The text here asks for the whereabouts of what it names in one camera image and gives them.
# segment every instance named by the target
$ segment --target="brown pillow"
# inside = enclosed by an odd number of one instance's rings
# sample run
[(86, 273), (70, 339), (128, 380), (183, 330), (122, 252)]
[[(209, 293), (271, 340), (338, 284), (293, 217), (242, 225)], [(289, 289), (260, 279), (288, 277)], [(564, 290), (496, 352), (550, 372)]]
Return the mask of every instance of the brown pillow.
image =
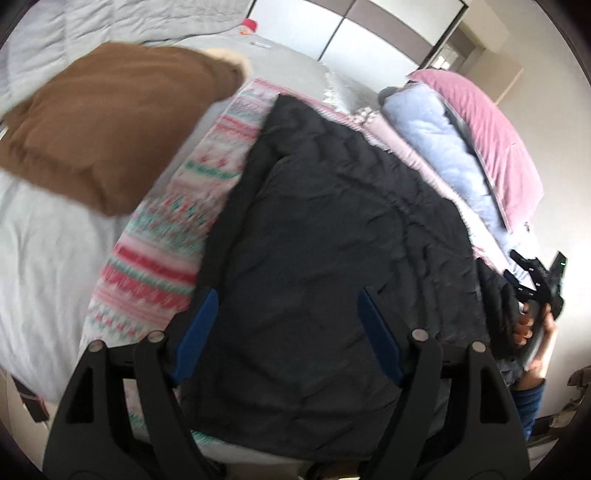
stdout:
[(106, 215), (131, 213), (242, 78), (193, 50), (103, 44), (5, 115), (0, 167)]

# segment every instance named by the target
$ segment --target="light blue quilted fabric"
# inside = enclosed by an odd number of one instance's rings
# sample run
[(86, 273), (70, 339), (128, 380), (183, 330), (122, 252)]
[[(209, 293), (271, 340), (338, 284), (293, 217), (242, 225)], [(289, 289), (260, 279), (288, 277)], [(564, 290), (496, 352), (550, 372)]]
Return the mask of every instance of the light blue quilted fabric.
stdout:
[[(450, 122), (436, 92), (418, 83), (387, 97), (382, 111), (394, 129), (478, 214), (507, 257), (512, 249), (525, 257), (533, 254), (517, 233), (507, 231), (480, 161)], [(517, 278), (527, 276), (513, 260), (509, 259), (509, 264)]]

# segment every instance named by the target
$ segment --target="orange object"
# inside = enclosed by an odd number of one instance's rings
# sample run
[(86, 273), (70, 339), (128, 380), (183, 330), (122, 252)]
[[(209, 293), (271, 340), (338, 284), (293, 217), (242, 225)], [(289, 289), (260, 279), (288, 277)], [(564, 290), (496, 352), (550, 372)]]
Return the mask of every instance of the orange object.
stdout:
[(256, 21), (253, 20), (252, 18), (245, 18), (244, 21), (242, 22), (242, 25), (250, 28), (253, 32), (256, 32), (256, 29), (258, 28), (258, 23), (256, 23)]

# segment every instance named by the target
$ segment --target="black controller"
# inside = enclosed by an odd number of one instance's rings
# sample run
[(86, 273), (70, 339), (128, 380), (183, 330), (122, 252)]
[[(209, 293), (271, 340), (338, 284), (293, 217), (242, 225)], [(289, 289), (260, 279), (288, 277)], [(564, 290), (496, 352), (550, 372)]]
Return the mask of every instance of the black controller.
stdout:
[(504, 276), (513, 285), (517, 300), (529, 304), (528, 313), (534, 318), (531, 339), (524, 346), (516, 347), (515, 351), (516, 359), (526, 368), (534, 359), (544, 339), (544, 305), (550, 304), (555, 319), (562, 312), (564, 300), (560, 294), (566, 268), (566, 257), (558, 252), (549, 270), (546, 270), (537, 258), (528, 260), (515, 250), (511, 251), (511, 258), (530, 274), (535, 285), (535, 290), (524, 287), (511, 272), (505, 270)]

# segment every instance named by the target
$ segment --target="black puffer jacket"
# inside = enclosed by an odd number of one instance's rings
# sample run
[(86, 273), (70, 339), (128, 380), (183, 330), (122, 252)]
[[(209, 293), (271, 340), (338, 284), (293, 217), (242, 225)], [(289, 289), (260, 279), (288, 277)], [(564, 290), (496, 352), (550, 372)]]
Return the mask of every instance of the black puffer jacket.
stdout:
[[(400, 391), (357, 318), (362, 287), (442, 342), (488, 341), (454, 204), (288, 96), (213, 227), (199, 283), (221, 308), (183, 411), (196, 430), (277, 455), (363, 459), (378, 443)], [(442, 384), (434, 428), (447, 395)]]

